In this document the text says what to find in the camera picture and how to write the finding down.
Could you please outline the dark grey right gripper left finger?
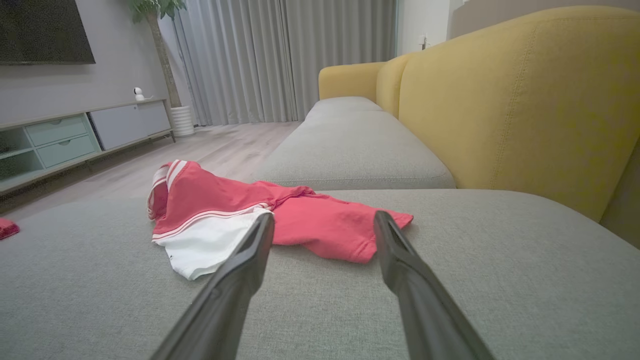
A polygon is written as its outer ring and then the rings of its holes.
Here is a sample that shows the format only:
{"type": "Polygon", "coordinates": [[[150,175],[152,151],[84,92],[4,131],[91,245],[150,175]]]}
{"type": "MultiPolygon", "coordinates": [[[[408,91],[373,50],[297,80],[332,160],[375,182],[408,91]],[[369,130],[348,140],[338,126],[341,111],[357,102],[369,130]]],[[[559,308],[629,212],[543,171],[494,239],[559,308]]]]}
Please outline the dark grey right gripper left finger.
{"type": "Polygon", "coordinates": [[[234,360],[251,298],[265,277],[274,239],[272,213],[257,217],[150,357],[152,360],[234,360]]]}

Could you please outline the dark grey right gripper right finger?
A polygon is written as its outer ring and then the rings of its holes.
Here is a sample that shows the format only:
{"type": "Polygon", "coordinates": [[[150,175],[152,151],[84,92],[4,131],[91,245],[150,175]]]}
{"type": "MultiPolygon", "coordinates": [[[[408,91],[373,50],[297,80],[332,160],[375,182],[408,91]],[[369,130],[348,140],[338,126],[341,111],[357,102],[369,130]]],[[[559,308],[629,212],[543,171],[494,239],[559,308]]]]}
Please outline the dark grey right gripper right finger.
{"type": "Polygon", "coordinates": [[[397,296],[412,360],[491,360],[493,354],[393,217],[378,210],[375,243],[381,274],[397,296]]]}

